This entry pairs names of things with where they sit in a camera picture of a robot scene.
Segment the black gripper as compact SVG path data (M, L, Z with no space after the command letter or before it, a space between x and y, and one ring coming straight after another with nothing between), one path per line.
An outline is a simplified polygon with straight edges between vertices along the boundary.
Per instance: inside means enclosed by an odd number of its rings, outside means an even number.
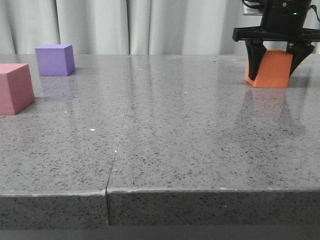
M318 29L304 28L310 0L267 0L259 26L239 27L232 39L245 41L248 55L248 77L255 80L267 51L263 41L288 42L286 52L292 54L290 76L313 53L312 42L320 41Z

